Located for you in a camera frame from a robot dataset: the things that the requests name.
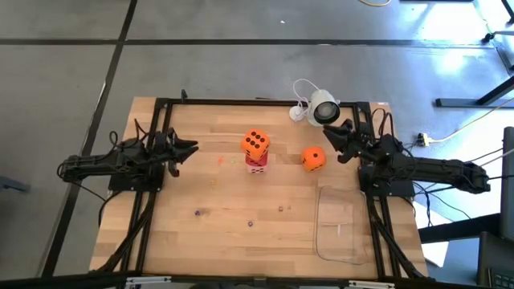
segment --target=gray floor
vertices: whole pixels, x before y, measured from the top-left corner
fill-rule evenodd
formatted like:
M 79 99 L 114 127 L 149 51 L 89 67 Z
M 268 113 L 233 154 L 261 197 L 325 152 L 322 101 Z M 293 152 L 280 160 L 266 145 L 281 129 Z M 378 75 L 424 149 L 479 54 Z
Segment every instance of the gray floor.
M 121 0 L 50 3 L 0 2 L 0 38 L 115 39 L 129 5 Z M 128 37 L 440 39 L 465 43 L 480 39 L 487 31 L 482 17 L 472 3 L 393 0 L 390 6 L 373 8 L 357 0 L 322 4 L 308 0 L 148 0 L 138 3 Z M 112 51 L 112 46 L 0 46 L 0 120 L 4 123 L 0 128 L 4 136 L 0 175 L 32 185 L 26 194 L 0 193 L 4 233 L 0 279 L 38 274 L 66 189 L 55 168 L 67 155 L 80 150 Z M 507 77 L 491 47 L 125 47 L 93 153 L 110 148 L 110 130 L 123 131 L 134 96 L 179 97 L 184 88 L 192 98 L 285 100 L 294 97 L 293 80 L 308 78 L 339 100 L 389 102 L 399 138 L 410 142 L 418 132 L 444 137 L 485 113 L 434 108 L 436 98 L 479 97 Z M 308 87 L 301 91 L 311 92 Z M 413 153 L 469 160 L 501 147 L 507 125 L 514 125 L 512 112 L 495 112 L 448 142 L 416 148 Z M 498 161 L 488 166 L 489 175 L 500 175 L 500 165 Z M 97 192 L 105 192 L 106 183 L 105 178 L 84 182 Z M 491 214 L 500 210 L 499 183 L 492 184 L 490 193 L 455 191 L 440 196 L 471 216 Z M 56 274 L 87 271 L 99 207 L 96 198 L 80 194 Z M 432 201 L 432 208 L 451 220 L 465 218 L 437 200 Z M 448 264 L 459 266 L 458 262 Z M 446 278 L 432 267 L 430 273 Z

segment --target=white cable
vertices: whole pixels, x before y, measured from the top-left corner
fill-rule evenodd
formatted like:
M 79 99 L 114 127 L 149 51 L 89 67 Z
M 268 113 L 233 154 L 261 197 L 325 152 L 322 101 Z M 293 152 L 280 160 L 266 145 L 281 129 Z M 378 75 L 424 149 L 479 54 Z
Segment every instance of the white cable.
M 302 109 L 302 113 L 299 114 L 299 116 L 304 116 L 308 113 L 308 110 L 310 109 L 310 102 L 308 101 L 308 98 L 307 97 L 302 97 L 298 94 L 298 92 L 296 91 L 296 84 L 300 81 L 305 81 L 307 83 L 310 83 L 316 90 L 320 90 L 314 83 L 311 82 L 311 80 L 309 79 L 297 79 L 295 80 L 293 83 L 292 83 L 292 90 L 295 92 L 295 95 L 296 97 L 298 98 L 298 104 L 297 106 L 300 107 Z M 302 104 L 302 101 L 304 101 L 305 103 L 307 103 L 307 108 L 304 109 L 304 105 Z
M 470 126 L 471 124 L 474 124 L 476 121 L 478 120 L 481 120 L 483 119 L 484 117 L 486 117 L 488 114 L 490 114 L 491 112 L 494 112 L 496 109 L 498 108 L 502 108 L 503 106 L 505 106 L 506 104 L 508 104 L 509 102 L 513 101 L 514 100 L 514 97 L 512 97 L 510 100 L 507 100 L 505 101 L 504 103 L 502 103 L 500 106 L 497 106 L 495 108 L 493 108 L 491 111 L 489 111 L 488 113 L 484 114 L 483 116 L 477 118 L 476 120 L 473 120 L 472 122 L 470 122 L 469 124 L 466 124 L 464 125 L 462 128 L 459 128 L 457 131 L 453 132 L 451 135 L 441 139 L 441 140 L 432 140 L 431 138 L 428 138 L 428 142 L 429 143 L 438 143 L 438 142 L 444 142 L 446 140 L 449 140 L 451 139 L 452 137 L 456 136 L 459 132 L 462 132 L 465 128 L 467 128 L 468 126 Z
M 489 165 L 489 164 L 491 164 L 493 161 L 496 161 L 496 160 L 499 160 L 500 158 L 506 157 L 506 156 L 508 156 L 508 155 L 509 155 L 509 154 L 511 154 L 511 153 L 514 153 L 514 149 L 509 150 L 508 152 L 504 153 L 503 155 L 501 155 L 501 156 L 499 156 L 499 157 L 496 157 L 496 158 L 494 158 L 494 159 L 492 159 L 492 160 L 488 161 L 487 163 L 485 163 L 485 164 L 483 164 L 483 165 L 481 165 L 481 166 Z

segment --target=stacked dice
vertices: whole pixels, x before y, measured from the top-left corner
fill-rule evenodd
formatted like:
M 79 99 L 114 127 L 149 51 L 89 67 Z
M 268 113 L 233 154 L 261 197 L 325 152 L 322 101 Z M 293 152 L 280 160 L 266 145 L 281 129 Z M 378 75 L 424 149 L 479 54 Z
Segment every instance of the stacked dice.
M 249 173 L 264 173 L 267 165 L 269 137 L 259 129 L 249 130 L 243 140 L 241 149 L 246 153 L 245 162 Z

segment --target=wooden tabletop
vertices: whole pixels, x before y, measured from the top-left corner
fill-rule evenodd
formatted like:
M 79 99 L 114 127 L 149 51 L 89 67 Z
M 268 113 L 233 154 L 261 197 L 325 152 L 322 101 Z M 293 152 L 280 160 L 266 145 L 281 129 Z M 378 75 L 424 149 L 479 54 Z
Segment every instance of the wooden tabletop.
M 145 130 L 149 128 L 154 102 L 149 97 L 134 99 L 124 139 L 135 136 L 134 118 Z M 390 110 L 387 104 L 371 107 Z M 288 110 L 173 106 L 171 126 L 182 139 L 197 140 L 199 150 L 179 165 L 180 177 L 165 175 L 153 213 L 144 273 L 377 278 L 368 214 L 357 180 L 359 160 L 338 163 L 322 129 L 306 120 L 293 123 Z M 381 116 L 375 117 L 377 128 Z M 353 118 L 350 108 L 341 109 L 336 124 L 346 118 Z M 247 172 L 239 147 L 251 128 L 262 129 L 271 140 L 264 174 Z M 313 145 L 325 150 L 327 165 L 307 173 L 300 154 Z M 125 192 L 106 205 L 91 269 L 103 265 L 125 237 L 133 200 L 134 192 Z M 388 201 L 394 237 L 408 259 L 426 274 L 412 208 L 400 198 Z M 130 268 L 134 268 L 137 248 L 133 247 Z M 382 242 L 386 272 L 391 274 L 386 248 Z

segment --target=black stripe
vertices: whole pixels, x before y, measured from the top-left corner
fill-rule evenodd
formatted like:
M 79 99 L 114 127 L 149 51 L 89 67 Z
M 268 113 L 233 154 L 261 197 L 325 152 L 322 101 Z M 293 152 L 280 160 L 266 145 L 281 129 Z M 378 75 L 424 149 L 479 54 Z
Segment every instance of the black stripe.
M 0 45 L 116 45 L 118 39 L 0 39 Z
M 102 115 L 104 114 L 108 94 L 111 91 L 112 81 L 114 80 L 114 75 L 116 74 L 118 63 L 120 62 L 121 52 L 123 51 L 122 41 L 127 37 L 130 23 L 133 19 L 134 10 L 136 9 L 136 4 L 137 0 L 131 0 L 130 5 L 128 6 L 127 15 L 120 32 L 120 37 L 118 38 L 119 41 L 116 45 L 116 48 L 114 49 L 111 63 L 109 64 L 107 75 L 105 77 L 104 88 L 100 93 L 100 98 L 98 104 L 96 105 L 95 112 L 93 113 L 88 133 L 86 135 L 86 140 L 80 151 L 81 156 L 91 155 L 92 147 L 96 139 L 96 133 L 98 132 L 100 121 L 102 119 Z M 62 209 L 62 213 L 60 214 L 59 224 L 57 225 L 55 234 L 53 235 L 50 250 L 48 251 L 47 259 L 43 268 L 42 277 L 50 277 L 54 274 L 55 266 L 59 260 L 59 254 L 66 237 L 67 228 L 70 224 L 71 217 L 73 216 L 73 210 L 79 196 L 79 190 L 80 188 L 77 185 L 69 185 L 67 187 L 66 202 L 64 204 L 64 208 Z
M 433 48 L 494 49 L 481 40 L 456 43 L 452 40 L 387 40 L 387 39 L 129 39 L 124 45 L 334 45 L 393 46 Z

